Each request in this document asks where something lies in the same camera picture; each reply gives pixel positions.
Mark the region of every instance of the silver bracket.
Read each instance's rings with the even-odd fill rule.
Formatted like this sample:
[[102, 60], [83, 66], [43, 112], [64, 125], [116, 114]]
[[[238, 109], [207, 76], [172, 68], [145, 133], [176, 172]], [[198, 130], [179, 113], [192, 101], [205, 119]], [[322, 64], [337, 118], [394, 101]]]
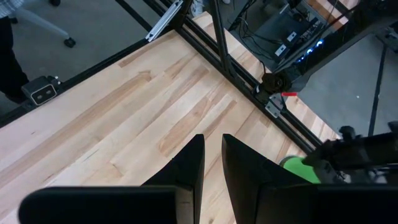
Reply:
[[167, 27], [169, 22], [181, 9], [183, 2], [184, 2], [183, 0], [175, 0], [175, 2], [169, 7], [166, 13], [156, 23], [154, 28], [152, 28], [152, 30], [145, 37], [145, 39], [147, 39], [148, 42], [155, 40], [160, 35], [160, 33]]
[[269, 101], [266, 104], [266, 110], [270, 112], [273, 117], [277, 118], [280, 115], [280, 111], [284, 108], [282, 102], [282, 95], [280, 93], [273, 94], [269, 97]]

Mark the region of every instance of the chair wheel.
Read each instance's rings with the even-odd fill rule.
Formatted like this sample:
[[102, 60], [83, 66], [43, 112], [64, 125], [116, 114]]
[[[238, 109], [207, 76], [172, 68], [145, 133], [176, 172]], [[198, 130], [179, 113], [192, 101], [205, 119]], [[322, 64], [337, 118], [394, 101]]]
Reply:
[[17, 19], [16, 17], [10, 18], [10, 22], [11, 22], [12, 24], [17, 24], [17, 23], [18, 23], [18, 19]]
[[57, 6], [59, 6], [59, 5], [61, 4], [61, 0], [49, 0], [49, 3], [50, 3], [52, 6], [57, 7]]
[[74, 47], [76, 45], [76, 41], [73, 40], [72, 38], [64, 40], [63, 43], [69, 48], [72, 48], [72, 47]]

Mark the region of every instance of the red clip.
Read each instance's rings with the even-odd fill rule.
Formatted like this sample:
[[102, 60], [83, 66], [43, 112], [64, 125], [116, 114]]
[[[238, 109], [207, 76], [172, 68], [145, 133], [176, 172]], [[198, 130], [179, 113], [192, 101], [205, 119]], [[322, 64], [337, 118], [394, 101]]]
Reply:
[[297, 93], [282, 93], [282, 96], [297, 96]]

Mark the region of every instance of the green object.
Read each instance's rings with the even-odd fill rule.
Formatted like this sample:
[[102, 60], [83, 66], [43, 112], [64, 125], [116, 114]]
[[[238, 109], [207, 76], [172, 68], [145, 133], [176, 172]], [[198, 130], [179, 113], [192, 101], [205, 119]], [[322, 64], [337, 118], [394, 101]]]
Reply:
[[281, 166], [313, 184], [320, 184], [321, 182], [313, 171], [313, 167], [304, 165], [303, 159], [297, 156], [286, 157], [282, 160]]

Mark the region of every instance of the gray floor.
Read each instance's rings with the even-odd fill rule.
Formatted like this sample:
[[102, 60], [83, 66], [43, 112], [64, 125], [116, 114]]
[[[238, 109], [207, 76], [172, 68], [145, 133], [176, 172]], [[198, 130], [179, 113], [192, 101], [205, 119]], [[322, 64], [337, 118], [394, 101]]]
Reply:
[[[159, 17], [142, 1], [129, 2], [153, 25]], [[236, 0], [235, 7], [242, 1]], [[62, 38], [20, 19], [13, 26], [15, 53], [30, 79], [41, 75], [68, 80], [98, 62], [142, 39], [146, 31], [126, 11], [110, 0], [67, 0], [54, 8], [47, 1], [33, 2], [26, 9], [52, 21], [77, 41], [73, 49], [65, 47]], [[233, 5], [221, 5], [225, 22], [233, 13]], [[249, 18], [259, 26], [261, 17]], [[382, 45], [373, 36], [366, 37], [311, 78], [301, 99], [334, 130], [351, 125], [358, 133], [367, 134], [373, 94]], [[376, 133], [388, 131], [388, 121], [398, 120], [398, 56], [388, 53]], [[0, 114], [17, 105], [0, 94]]]

